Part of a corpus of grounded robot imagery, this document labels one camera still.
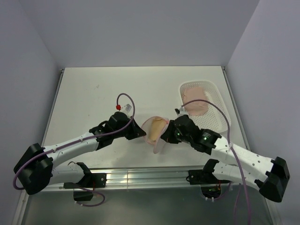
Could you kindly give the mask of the white mesh laundry bag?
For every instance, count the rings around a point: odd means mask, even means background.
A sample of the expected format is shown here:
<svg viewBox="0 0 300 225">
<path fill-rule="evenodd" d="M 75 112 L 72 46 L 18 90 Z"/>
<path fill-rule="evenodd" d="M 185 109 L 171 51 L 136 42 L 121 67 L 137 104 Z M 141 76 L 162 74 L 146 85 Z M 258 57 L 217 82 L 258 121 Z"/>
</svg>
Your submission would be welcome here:
<svg viewBox="0 0 300 225">
<path fill-rule="evenodd" d="M 168 118 L 153 116 L 147 119 L 141 127 L 146 132 L 145 142 L 153 146 L 154 154 L 161 152 L 166 145 L 166 141 L 161 136 L 167 130 L 169 122 Z"/>
</svg>

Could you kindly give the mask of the beige bra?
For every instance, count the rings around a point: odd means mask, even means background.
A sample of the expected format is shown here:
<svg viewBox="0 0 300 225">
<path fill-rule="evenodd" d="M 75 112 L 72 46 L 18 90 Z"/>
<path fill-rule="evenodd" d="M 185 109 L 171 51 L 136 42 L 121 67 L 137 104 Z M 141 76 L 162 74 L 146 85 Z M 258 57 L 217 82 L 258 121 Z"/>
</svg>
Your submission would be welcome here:
<svg viewBox="0 0 300 225">
<path fill-rule="evenodd" d="M 150 127 L 149 139 L 151 141 L 156 141 L 165 125 L 166 121 L 164 119 L 158 117 L 155 118 Z"/>
</svg>

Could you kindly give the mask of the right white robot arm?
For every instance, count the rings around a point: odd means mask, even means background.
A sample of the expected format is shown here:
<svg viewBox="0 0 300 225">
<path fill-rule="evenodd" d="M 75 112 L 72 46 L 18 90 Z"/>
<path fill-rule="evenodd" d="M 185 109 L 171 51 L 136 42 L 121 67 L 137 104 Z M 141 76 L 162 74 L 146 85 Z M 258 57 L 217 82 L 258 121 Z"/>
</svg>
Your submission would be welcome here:
<svg viewBox="0 0 300 225">
<path fill-rule="evenodd" d="M 276 203 L 283 196 L 290 179 L 284 159 L 263 157 L 250 152 L 209 129 L 200 129 L 186 115 L 169 122 L 161 139 L 167 143 L 187 143 L 198 152 L 211 158 L 203 169 L 190 170 L 188 181 L 191 185 L 213 183 L 245 183 Z"/>
</svg>

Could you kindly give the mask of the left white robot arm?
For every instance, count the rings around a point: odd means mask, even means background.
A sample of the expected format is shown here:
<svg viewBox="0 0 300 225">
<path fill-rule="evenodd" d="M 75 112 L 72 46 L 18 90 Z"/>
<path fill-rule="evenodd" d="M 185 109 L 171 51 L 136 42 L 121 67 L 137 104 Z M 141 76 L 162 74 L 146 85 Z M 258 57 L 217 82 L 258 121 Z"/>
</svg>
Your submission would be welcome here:
<svg viewBox="0 0 300 225">
<path fill-rule="evenodd" d="M 111 145 L 114 139 L 127 140 L 146 136 L 133 117 L 115 112 L 109 120 L 101 122 L 87 133 L 52 146 L 31 145 L 14 167 L 13 187 L 34 195 L 56 183 L 70 183 L 74 188 L 90 188 L 93 175 L 81 162 L 63 167 L 62 164 L 79 155 L 97 151 Z"/>
</svg>

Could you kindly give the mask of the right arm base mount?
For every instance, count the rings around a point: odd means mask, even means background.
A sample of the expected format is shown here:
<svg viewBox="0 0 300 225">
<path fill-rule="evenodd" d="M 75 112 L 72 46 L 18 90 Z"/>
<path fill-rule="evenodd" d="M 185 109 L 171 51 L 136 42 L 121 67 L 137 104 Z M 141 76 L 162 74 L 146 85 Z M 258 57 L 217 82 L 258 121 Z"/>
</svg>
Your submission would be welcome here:
<svg viewBox="0 0 300 225">
<path fill-rule="evenodd" d="M 199 185 L 202 198 L 212 202 L 224 197 L 231 190 L 231 182 L 227 180 L 218 180 L 210 173 L 204 170 L 188 170 L 186 181 L 190 185 Z"/>
</svg>

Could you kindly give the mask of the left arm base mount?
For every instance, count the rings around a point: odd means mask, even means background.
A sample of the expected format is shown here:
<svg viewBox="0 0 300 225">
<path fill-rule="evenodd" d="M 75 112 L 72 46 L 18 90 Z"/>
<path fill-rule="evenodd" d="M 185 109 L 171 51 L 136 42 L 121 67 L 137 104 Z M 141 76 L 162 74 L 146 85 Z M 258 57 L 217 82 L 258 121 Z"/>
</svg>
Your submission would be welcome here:
<svg viewBox="0 0 300 225">
<path fill-rule="evenodd" d="M 106 173 L 91 173 L 85 175 L 78 183 L 67 182 L 63 184 L 64 189 L 79 189 L 79 191 L 73 191 L 73 199 L 77 203 L 89 202 L 93 197 L 100 196 L 103 204 L 105 196 L 99 193 L 97 188 L 105 188 L 106 186 Z"/>
</svg>

